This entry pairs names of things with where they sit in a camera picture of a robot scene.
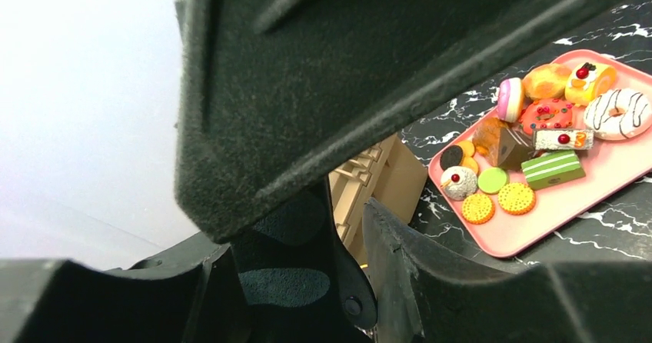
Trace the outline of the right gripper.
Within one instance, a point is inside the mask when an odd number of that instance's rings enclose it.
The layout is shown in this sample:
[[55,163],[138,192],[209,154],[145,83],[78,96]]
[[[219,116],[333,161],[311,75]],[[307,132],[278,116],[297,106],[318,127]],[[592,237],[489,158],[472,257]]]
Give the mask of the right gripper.
[[229,243],[255,331],[357,331],[378,299],[331,221],[346,159],[621,0],[185,0],[175,197]]

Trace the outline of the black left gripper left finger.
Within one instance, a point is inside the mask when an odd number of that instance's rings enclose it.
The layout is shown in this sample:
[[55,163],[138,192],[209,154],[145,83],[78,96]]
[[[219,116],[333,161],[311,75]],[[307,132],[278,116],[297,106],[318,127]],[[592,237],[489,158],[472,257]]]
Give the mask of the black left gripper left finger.
[[129,269],[1,263],[3,342],[245,342],[249,335],[231,250],[202,234]]

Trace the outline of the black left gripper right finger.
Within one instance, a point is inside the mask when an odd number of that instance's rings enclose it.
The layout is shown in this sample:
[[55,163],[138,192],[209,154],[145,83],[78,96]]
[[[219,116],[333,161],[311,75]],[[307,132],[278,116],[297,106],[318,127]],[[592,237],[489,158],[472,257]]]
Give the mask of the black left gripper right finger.
[[511,274],[363,213],[380,342],[649,342],[651,265],[556,262]]

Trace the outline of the green layered cake slice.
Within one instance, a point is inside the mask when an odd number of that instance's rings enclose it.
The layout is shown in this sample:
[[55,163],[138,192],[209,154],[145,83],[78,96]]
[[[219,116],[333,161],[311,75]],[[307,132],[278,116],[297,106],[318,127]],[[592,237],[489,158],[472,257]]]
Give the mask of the green layered cake slice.
[[573,150],[548,152],[521,163],[526,183],[535,191],[560,185],[586,176]]

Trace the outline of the white cherry cake slice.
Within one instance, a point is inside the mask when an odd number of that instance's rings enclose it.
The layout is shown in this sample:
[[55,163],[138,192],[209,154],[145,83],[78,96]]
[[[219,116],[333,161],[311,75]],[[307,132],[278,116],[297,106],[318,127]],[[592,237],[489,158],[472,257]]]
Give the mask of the white cherry cake slice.
[[537,150],[588,150],[594,145],[594,132],[587,129],[537,129],[532,139]]

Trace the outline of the pink serving tray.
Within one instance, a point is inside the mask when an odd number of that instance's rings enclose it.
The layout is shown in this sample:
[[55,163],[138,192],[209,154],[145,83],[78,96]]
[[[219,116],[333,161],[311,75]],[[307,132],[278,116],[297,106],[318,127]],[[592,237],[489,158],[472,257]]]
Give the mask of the pink serving tray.
[[[569,67],[582,61],[614,66],[618,77],[614,87],[631,87],[651,100],[651,75],[605,56],[578,49],[552,62]],[[630,140],[596,142],[595,146],[582,158],[585,178],[543,189],[534,210],[525,215],[509,215],[496,204],[489,222],[472,225],[462,218],[462,201],[444,199],[482,251],[495,258],[515,256],[651,171],[651,128]]]

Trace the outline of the orange sugared bun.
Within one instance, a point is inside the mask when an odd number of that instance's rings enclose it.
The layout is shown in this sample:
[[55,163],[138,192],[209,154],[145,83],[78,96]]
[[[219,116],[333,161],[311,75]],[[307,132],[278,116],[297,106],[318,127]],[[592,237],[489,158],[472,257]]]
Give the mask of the orange sugared bun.
[[537,66],[522,79],[525,95],[533,100],[562,98],[572,69],[549,63]]

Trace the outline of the yellow roll cake with cherry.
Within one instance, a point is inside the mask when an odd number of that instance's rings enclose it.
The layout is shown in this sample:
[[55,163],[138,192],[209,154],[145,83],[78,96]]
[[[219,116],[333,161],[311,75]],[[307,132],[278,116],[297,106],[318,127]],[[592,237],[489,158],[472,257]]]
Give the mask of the yellow roll cake with cherry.
[[578,65],[567,80],[565,99],[576,106],[588,106],[609,90],[617,79],[616,69],[607,64],[585,62]]

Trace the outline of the white chocolate drizzled donut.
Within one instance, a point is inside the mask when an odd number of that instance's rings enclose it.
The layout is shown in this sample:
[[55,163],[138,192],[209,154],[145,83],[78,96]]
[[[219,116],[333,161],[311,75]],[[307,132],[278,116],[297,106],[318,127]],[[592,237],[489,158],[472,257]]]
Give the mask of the white chocolate drizzled donut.
[[632,88],[608,90],[585,108],[584,124],[602,140],[634,138],[651,126],[650,99]]

